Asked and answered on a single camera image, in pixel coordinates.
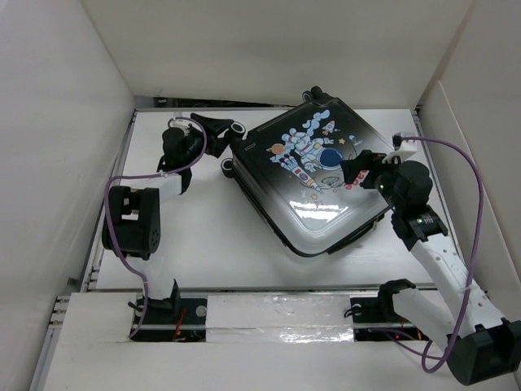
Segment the white space print suitcase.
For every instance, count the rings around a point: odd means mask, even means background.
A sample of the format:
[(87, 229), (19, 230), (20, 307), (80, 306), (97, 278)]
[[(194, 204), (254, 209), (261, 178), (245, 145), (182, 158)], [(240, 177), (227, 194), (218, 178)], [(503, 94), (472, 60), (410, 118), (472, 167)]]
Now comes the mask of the white space print suitcase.
[(221, 170), (233, 178), (272, 231), (293, 253), (335, 253), (359, 239), (387, 212), (375, 191), (347, 184), (341, 164), (390, 143), (339, 98), (314, 86), (304, 102), (230, 143)]

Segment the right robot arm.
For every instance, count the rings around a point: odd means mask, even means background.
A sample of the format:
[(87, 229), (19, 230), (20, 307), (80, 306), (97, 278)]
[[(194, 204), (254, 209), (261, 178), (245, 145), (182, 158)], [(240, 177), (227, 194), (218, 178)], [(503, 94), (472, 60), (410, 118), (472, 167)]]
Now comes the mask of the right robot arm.
[(486, 297), (470, 275), (438, 214), (428, 204), (432, 180), (417, 161), (387, 158), (364, 150), (341, 164), (344, 181), (376, 190), (392, 211), (392, 228), (407, 250), (430, 275), (446, 304), (430, 302), (407, 279), (379, 287), (380, 317), (411, 322), (443, 350), (443, 360), (458, 382), (472, 385), (519, 369), (520, 323), (511, 322)]

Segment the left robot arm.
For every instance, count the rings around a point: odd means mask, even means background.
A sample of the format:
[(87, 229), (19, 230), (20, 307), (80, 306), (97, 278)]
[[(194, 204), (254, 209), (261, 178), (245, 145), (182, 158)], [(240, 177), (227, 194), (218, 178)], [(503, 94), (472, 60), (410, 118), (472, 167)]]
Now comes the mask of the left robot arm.
[(108, 180), (102, 243), (142, 280), (142, 298), (131, 305), (140, 315), (155, 314), (162, 322), (172, 323), (182, 311), (175, 278), (152, 258), (161, 241), (161, 206), (188, 190), (192, 168), (203, 156), (219, 157), (245, 131), (232, 119), (195, 113), (174, 117), (161, 135), (162, 154), (153, 174)]

